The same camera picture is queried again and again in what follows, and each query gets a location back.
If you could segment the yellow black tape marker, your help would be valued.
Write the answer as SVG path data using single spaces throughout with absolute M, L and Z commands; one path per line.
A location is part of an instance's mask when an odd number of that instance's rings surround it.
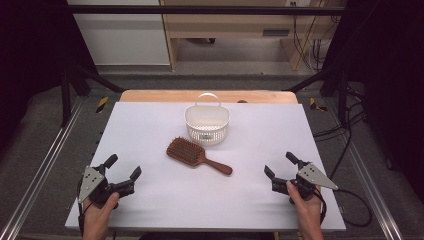
M 96 113 L 101 113 L 103 111 L 108 99 L 109 99 L 109 97 L 107 97 L 107 96 L 104 96 L 100 99 L 98 106 L 97 106 L 97 109 L 96 109 Z
M 316 104 L 316 101 L 315 101 L 315 98 L 309 98 L 309 101 L 310 101 L 310 109 L 312 109 L 312 110 L 317 110 L 317 111 L 321 111 L 321 112 L 326 112 L 326 111 L 328 111 L 328 109 L 327 109 L 327 107 L 324 107 L 324 106 L 318 106 L 317 104 Z

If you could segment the white cabinet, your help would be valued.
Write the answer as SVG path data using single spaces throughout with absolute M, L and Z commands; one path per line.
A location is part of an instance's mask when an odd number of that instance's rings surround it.
M 75 14 L 97 66 L 169 65 L 160 14 Z

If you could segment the wooden table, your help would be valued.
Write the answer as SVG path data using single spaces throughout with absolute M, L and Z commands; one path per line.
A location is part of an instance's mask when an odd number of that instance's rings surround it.
M 126 90 L 120 102 L 194 102 L 202 93 L 213 93 L 224 103 L 298 103 L 292 92 L 268 90 Z

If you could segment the black frame stand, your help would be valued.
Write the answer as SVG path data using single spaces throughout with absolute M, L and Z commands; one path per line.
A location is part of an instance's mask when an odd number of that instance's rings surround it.
M 319 81 L 323 81 L 323 85 L 320 89 L 320 94 L 323 97 L 331 97 L 335 92 L 338 92 L 338 105 L 337 105 L 337 119 L 343 127 L 348 125 L 347 120 L 347 85 L 348 75 L 347 71 L 343 67 L 330 66 L 320 72 L 312 75 L 311 77 L 303 80 L 302 82 L 287 88 L 287 91 L 297 93 L 301 89 Z
M 61 73 L 61 95 L 62 95 L 62 127 L 65 127 L 71 119 L 71 98 L 70 87 L 73 87 L 78 96 L 88 96 L 91 88 L 86 82 L 87 79 L 106 87 L 115 93 L 123 93 L 121 88 L 114 83 L 104 79 L 98 73 L 89 71 L 78 65 L 70 65 Z

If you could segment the person's left hand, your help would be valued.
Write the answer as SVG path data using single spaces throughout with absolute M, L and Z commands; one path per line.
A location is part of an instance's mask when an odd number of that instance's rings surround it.
M 109 218 L 119 197 L 118 193 L 112 193 L 101 208 L 96 207 L 89 198 L 86 198 L 83 202 L 84 231 L 88 229 L 108 230 Z

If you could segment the dark curtain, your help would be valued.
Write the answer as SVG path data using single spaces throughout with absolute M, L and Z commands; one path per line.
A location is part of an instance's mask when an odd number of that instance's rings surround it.
M 384 151 L 424 203 L 424 0 L 347 0 L 327 61 L 356 28 L 347 75 L 365 87 L 365 110 Z
M 70 65 L 96 72 L 67 0 L 0 0 L 0 151 L 34 95 L 61 84 Z

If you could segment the aluminium rail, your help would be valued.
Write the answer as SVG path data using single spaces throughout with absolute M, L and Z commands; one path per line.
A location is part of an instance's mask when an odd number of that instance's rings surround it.
M 396 221 L 383 199 L 383 196 L 363 162 L 354 141 L 348 140 L 345 136 L 343 136 L 343 140 L 346 142 L 346 150 L 351 158 L 353 168 L 361 182 L 363 191 L 367 196 L 370 207 L 385 235 L 385 238 L 387 240 L 404 240 Z
M 36 201 L 53 165 L 55 164 L 58 155 L 60 154 L 76 120 L 80 115 L 81 108 L 84 103 L 84 98 L 76 98 L 69 119 L 65 125 L 59 129 L 53 143 L 44 156 L 41 165 L 38 167 L 31 183 L 27 187 L 25 194 L 15 208 L 12 216 L 7 221 L 7 224 L 0 232 L 0 240 L 15 240 L 18 236 L 24 221 L 34 205 L 34 202 Z

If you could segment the black horizontal frame bar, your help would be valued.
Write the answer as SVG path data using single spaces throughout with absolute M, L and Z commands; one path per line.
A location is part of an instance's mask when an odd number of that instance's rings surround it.
M 194 14 L 194 15 L 302 15 L 342 16 L 345 8 L 259 7 L 259 6 L 147 6 L 147 5 L 69 5 L 75 14 Z

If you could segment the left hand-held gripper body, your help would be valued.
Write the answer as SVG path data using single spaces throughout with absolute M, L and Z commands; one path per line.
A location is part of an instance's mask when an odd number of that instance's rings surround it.
M 133 182 L 129 177 L 120 183 L 110 183 L 106 178 L 107 169 L 103 164 L 85 169 L 77 195 L 79 204 L 89 198 L 97 207 L 103 207 L 112 193 L 118 193 L 123 198 L 135 192 L 136 181 Z

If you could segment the white plastic basket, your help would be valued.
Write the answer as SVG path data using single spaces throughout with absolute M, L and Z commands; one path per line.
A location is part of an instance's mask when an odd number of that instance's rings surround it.
M 185 109 L 184 119 L 188 135 L 194 142 L 213 146 L 228 135 L 230 110 L 222 105 L 218 96 L 205 92 Z

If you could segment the white board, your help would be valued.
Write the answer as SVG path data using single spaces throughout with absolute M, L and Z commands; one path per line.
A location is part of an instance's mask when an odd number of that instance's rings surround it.
M 233 170 L 226 176 L 206 164 L 191 168 L 170 158 L 171 141 L 187 133 L 184 103 L 118 102 L 102 135 L 93 165 L 110 155 L 109 181 L 142 174 L 134 194 L 120 200 L 109 225 L 137 231 L 284 231 L 297 226 L 286 195 L 272 189 L 264 169 L 283 179 L 297 168 L 293 153 L 323 166 L 303 107 L 299 104 L 231 103 L 228 135 L 208 147 L 209 159 Z

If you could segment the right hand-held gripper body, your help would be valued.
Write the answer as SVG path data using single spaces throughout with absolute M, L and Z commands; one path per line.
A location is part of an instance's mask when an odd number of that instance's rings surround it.
M 296 187 L 303 200 L 309 200 L 314 195 L 317 186 L 338 190 L 338 186 L 312 162 L 293 160 L 293 163 L 298 167 L 298 171 L 290 182 Z M 278 178 L 271 173 L 271 187 L 274 192 L 287 195 L 286 183 L 286 179 Z

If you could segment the person's right hand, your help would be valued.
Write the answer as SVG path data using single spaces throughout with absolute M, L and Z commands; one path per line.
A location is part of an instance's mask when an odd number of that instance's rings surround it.
M 304 200 L 291 182 L 287 182 L 286 186 L 297 210 L 299 229 L 304 231 L 320 230 L 321 200 L 316 196 L 310 200 Z

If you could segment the light wooden desk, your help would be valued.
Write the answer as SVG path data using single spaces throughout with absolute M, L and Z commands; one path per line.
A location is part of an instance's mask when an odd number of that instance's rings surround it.
M 162 6 L 345 7 L 347 0 L 159 0 Z M 185 38 L 278 39 L 296 71 L 304 64 L 309 42 L 330 40 L 337 19 L 330 16 L 165 14 L 171 63 L 177 61 L 177 41 Z

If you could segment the brown wooden hairbrush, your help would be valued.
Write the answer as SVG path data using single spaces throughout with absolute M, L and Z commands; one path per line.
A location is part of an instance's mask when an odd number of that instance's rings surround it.
M 202 146 L 183 137 L 173 139 L 167 147 L 166 154 L 190 167 L 207 164 L 227 176 L 233 172 L 230 166 L 208 159 Z

